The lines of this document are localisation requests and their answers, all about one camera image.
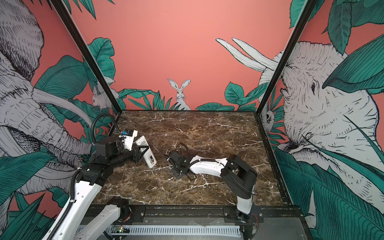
tropical leaf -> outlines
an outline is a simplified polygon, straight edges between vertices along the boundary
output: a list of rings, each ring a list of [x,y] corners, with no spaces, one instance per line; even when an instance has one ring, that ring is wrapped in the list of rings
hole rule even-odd
[[[135,104],[136,106],[138,106],[139,108],[142,108],[142,109],[144,109],[144,110],[150,110],[149,108],[147,108],[147,107],[144,106],[143,104],[141,104],[141,103],[139,103],[139,102],[136,102],[136,101],[133,100],[133,99],[128,98],[128,100],[129,100],[131,103],[133,103],[133,104]]]
[[[273,106],[272,106],[271,109],[274,109],[275,107],[277,107],[277,105],[280,103],[282,97],[283,97],[283,95],[280,95],[280,96],[275,100],[275,103],[273,104]]]
[[[96,19],[96,14],[95,14],[95,8],[93,7],[93,2],[92,0],[79,0],[81,4],[85,7],[85,9],[92,14],[92,16]]]
[[[328,35],[336,51],[344,54],[351,35],[351,3],[333,2],[328,19]]]
[[[384,154],[383,152],[376,146],[376,144],[365,134],[361,128],[359,128],[352,120],[350,120],[347,116],[344,115],[350,121],[355,127],[361,132],[361,134],[365,137],[365,139],[369,142],[369,144],[372,146],[372,148],[375,150],[376,154],[379,156],[381,161],[384,163]]]
[[[256,103],[244,105],[244,106],[239,107],[237,109],[237,111],[256,111],[255,106],[256,106]]]
[[[69,2],[68,0],[63,0],[63,1],[64,1],[65,5],[67,6],[68,11],[69,11],[70,13],[72,13],[70,2]]]
[[[12,221],[12,223],[3,231],[3,234],[0,236],[0,240],[25,239],[24,235],[28,235],[30,232],[34,231],[34,229],[29,229],[29,227],[32,224],[35,214],[37,213],[37,209],[39,208],[43,196],[44,195],[35,200],[24,211],[22,211],[15,220]]]
[[[16,189],[24,185],[44,165],[56,157],[45,152],[33,152],[19,157],[0,157],[0,205]]]
[[[91,2],[91,0],[80,0],[80,2],[84,5],[84,2]],[[104,76],[113,79],[115,77],[115,63],[111,59],[111,56],[115,54],[111,41],[108,38],[96,38],[92,41],[91,44],[88,45],[93,57],[96,60],[96,63],[99,65],[101,72]],[[88,76],[89,86],[91,90],[94,87],[97,88],[97,79],[93,74],[93,71],[89,67],[87,61],[83,57],[84,67]]]
[[[159,106],[160,106],[160,103],[161,103],[161,95],[160,95],[160,91],[158,91],[155,96],[153,97],[153,101],[152,101],[152,105],[153,105],[153,110],[155,110],[155,107],[157,109],[159,109]]]
[[[69,198],[69,195],[66,194],[59,187],[53,187],[49,191],[52,192],[52,194],[53,194],[52,200],[57,202],[59,204],[59,207],[61,207],[61,208],[64,207],[64,205],[66,204],[66,202]]]
[[[203,105],[200,105],[196,108],[196,110],[200,111],[214,111],[216,108],[222,107],[223,104],[221,103],[205,103]]]
[[[244,97],[244,90],[240,85],[229,82],[224,96],[229,103],[236,104],[237,100]]]
[[[361,175],[365,176],[369,181],[371,181],[374,185],[376,185],[376,187],[381,192],[384,193],[384,172],[380,171],[379,169],[371,165],[365,164],[363,162],[360,162],[359,160],[348,157],[344,154],[327,151],[325,149],[321,149],[317,147],[316,145],[313,145],[313,146],[315,146],[319,151],[325,153],[326,155],[336,158],[337,160],[340,160],[341,162],[347,164],[352,169],[354,169]]]
[[[280,140],[285,140],[281,135],[279,134],[270,134],[270,133],[267,133],[268,137],[271,138],[271,139],[280,139]]]
[[[384,35],[351,53],[327,78],[326,86],[347,93],[384,87]]]
[[[269,143],[270,144],[274,144],[274,145],[280,145],[280,143],[276,140],[272,140],[272,139],[268,139]]]
[[[277,122],[273,125],[273,128],[277,128],[277,127],[283,127],[284,126],[284,123],[283,122]]]
[[[280,131],[280,130],[277,129],[277,128],[272,128],[271,132],[273,132],[273,133],[279,133],[279,134],[285,135],[285,133],[284,133],[283,131]]]
[[[304,6],[305,1],[306,0],[292,0],[291,8],[290,8],[290,19],[291,19],[290,28],[296,25],[297,19],[300,16],[300,13]]]
[[[275,102],[275,94],[276,94],[276,86],[273,88],[273,91],[272,91],[270,109],[273,109],[272,106],[273,106],[273,103]]]
[[[121,98],[116,98],[116,101],[118,102],[118,104],[119,104],[119,106],[120,106],[120,108],[121,108],[122,110],[125,110],[125,109],[127,108],[127,106],[125,105],[123,99],[121,99]]]
[[[215,109],[215,111],[234,111],[234,110],[235,110],[234,106],[222,106]]]
[[[35,84],[35,88],[64,99],[73,99],[88,83],[82,62],[71,56],[63,56],[48,68]]]
[[[143,94],[148,95],[152,94],[155,95],[156,93],[152,90],[139,90],[139,89],[123,89],[120,92],[118,92],[119,98],[125,98],[127,95],[132,96],[134,98],[142,98]]]
[[[145,95],[145,94],[143,94],[143,93],[141,93],[142,94],[142,96],[143,96],[143,99],[144,99],[144,102],[145,102],[145,105],[147,105],[147,108],[149,108],[150,110],[155,110],[155,105],[153,105],[153,108],[152,108],[152,106],[151,106],[151,103],[149,102],[149,100],[148,100],[148,98],[147,98],[147,96]]]
[[[309,22],[309,20],[311,20],[311,19],[316,15],[317,11],[321,8],[321,6],[323,5],[323,3],[324,3],[324,0],[318,0],[318,1],[317,1],[317,3],[316,3],[316,5],[315,5],[314,9],[312,10],[312,13],[311,13],[311,15],[310,15],[310,18],[308,18],[308,22]]]
[[[366,23],[384,24],[383,0],[371,8],[366,8],[365,2],[366,0],[352,4],[352,26],[361,26]]]
[[[250,91],[246,95],[246,97],[252,96],[252,98],[249,100],[249,102],[252,102],[256,98],[260,97],[263,93],[265,93],[267,87],[268,87],[268,83],[263,83],[263,84],[257,86],[257,88],[255,88],[254,90]]]
[[[248,97],[245,97],[245,98],[239,98],[236,101],[236,104],[239,105],[239,106],[242,106],[242,105],[245,105],[247,103],[250,103],[251,99],[252,99],[252,96],[248,96]]]
[[[309,211],[313,192],[316,230],[321,239],[382,239],[383,215],[337,177],[316,164],[297,162],[278,148],[275,156],[292,201],[304,215]]]
[[[164,103],[165,103],[165,101],[166,101],[166,98],[163,97],[163,100],[161,100],[161,103],[160,103],[160,106],[159,106],[158,110],[164,110]]]
[[[172,100],[172,98],[170,98],[167,103],[166,103],[166,106],[165,106],[165,110],[169,110],[169,105],[170,105],[170,101]]]

marble tabletop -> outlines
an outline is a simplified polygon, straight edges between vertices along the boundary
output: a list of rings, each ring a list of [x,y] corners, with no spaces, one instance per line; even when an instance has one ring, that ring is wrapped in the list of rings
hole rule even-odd
[[[175,179],[162,155],[180,142],[192,155],[238,155],[257,171],[254,203],[283,204],[253,113],[125,111],[118,125],[120,130],[138,130],[138,137],[144,135],[157,164],[149,169],[142,159],[115,168],[93,204],[106,204],[113,196],[129,199],[132,204],[236,204],[236,195],[219,177],[198,174],[195,180],[185,176]]]

elephant eye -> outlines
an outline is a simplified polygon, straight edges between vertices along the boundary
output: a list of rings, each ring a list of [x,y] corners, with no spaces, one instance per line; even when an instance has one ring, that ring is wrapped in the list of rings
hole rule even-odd
[[[312,92],[313,92],[313,95],[314,95],[314,83],[312,83],[311,89],[312,89]]]

remote control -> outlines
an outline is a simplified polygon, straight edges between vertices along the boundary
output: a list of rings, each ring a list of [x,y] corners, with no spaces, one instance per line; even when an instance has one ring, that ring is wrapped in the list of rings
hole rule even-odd
[[[144,136],[141,136],[138,140],[135,142],[139,146],[149,146],[147,140],[145,139]],[[155,156],[153,156],[151,148],[149,148],[145,153],[144,153],[144,160],[147,163],[149,168],[153,168],[155,164],[157,163]]]

rabbit ear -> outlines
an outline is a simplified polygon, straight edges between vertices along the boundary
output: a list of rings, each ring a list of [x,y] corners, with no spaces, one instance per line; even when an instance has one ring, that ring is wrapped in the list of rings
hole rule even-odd
[[[184,89],[186,86],[188,86],[188,84],[191,83],[191,80],[187,79],[183,82],[183,84],[181,84],[181,89]]]
[[[170,79],[170,78],[168,78],[168,81],[169,81],[170,85],[171,85],[174,89],[176,89],[176,90],[179,89],[179,86],[177,85],[177,83],[176,83],[175,81],[173,81],[173,80]]]
[[[95,86],[93,87],[93,91],[92,92],[93,92],[93,95],[97,96],[97,89],[96,89]]]

